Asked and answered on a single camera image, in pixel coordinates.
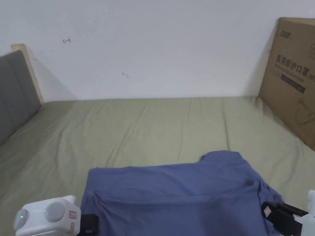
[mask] red mark on wall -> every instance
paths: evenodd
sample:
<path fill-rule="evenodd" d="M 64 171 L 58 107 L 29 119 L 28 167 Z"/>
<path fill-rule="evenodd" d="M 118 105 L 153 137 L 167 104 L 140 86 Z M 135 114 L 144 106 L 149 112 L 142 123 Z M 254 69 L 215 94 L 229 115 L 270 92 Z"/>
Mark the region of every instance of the red mark on wall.
<path fill-rule="evenodd" d="M 68 40 L 63 40 L 62 42 L 63 42 L 63 43 L 66 43 L 67 41 L 71 42 L 71 41 L 70 41 L 70 37 L 69 37 Z"/>

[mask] cardboard box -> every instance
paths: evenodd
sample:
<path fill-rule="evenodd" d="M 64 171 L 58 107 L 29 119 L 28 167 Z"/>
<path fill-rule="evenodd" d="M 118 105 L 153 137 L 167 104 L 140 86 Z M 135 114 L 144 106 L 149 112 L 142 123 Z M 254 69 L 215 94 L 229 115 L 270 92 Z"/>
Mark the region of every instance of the cardboard box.
<path fill-rule="evenodd" d="M 315 19 L 279 19 L 259 96 L 315 150 Z"/>

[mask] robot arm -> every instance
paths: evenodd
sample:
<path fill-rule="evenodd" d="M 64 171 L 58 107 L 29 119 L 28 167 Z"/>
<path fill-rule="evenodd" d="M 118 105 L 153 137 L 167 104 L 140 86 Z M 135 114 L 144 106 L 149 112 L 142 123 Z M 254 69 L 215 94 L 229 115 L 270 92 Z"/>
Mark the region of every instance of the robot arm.
<path fill-rule="evenodd" d="M 315 234 L 315 191 L 310 190 L 309 212 L 287 205 L 264 202 L 261 213 L 283 236 L 311 236 Z"/>
<path fill-rule="evenodd" d="M 98 235 L 99 218 L 81 215 L 75 196 L 52 198 L 26 204 L 15 216 L 16 236 Z"/>

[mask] gray circular cap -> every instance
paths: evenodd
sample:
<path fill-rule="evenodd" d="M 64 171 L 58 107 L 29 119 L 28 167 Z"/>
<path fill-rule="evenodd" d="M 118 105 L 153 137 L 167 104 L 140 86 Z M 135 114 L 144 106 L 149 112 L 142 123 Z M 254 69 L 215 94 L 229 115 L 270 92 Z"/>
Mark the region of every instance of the gray circular cap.
<path fill-rule="evenodd" d="M 27 217 L 26 209 L 21 209 L 18 211 L 18 213 L 16 213 L 14 223 L 13 223 L 13 228 L 15 231 L 19 230 L 25 225 L 26 217 Z"/>
<path fill-rule="evenodd" d="M 57 222 L 63 218 L 65 211 L 65 207 L 60 202 L 53 202 L 46 207 L 44 215 L 49 222 Z"/>

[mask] wooden bed frame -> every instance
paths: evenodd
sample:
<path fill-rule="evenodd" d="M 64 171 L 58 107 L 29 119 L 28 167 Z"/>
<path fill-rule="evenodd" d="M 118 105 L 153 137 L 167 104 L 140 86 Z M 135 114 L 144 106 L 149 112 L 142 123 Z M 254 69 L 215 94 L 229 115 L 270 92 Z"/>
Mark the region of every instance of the wooden bed frame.
<path fill-rule="evenodd" d="M 30 71 L 30 74 L 31 74 L 31 77 L 32 77 L 32 80 L 33 80 L 33 83 L 34 83 L 34 86 L 35 86 L 35 89 L 36 89 L 39 101 L 40 101 L 41 104 L 43 104 L 44 103 L 43 95 L 42 95 L 42 92 L 40 91 L 39 84 L 37 82 L 37 78 L 36 78 L 34 69 L 32 67 L 31 59 L 30 59 L 29 53 L 27 51 L 27 46 L 25 44 L 19 43 L 19 44 L 12 44 L 11 48 L 12 48 L 12 52 L 15 52 L 15 51 L 18 51 L 18 50 L 22 51 L 22 53 L 24 55 L 24 58 L 25 58 L 25 61 L 27 63 L 27 67 L 28 67 L 28 69 Z"/>

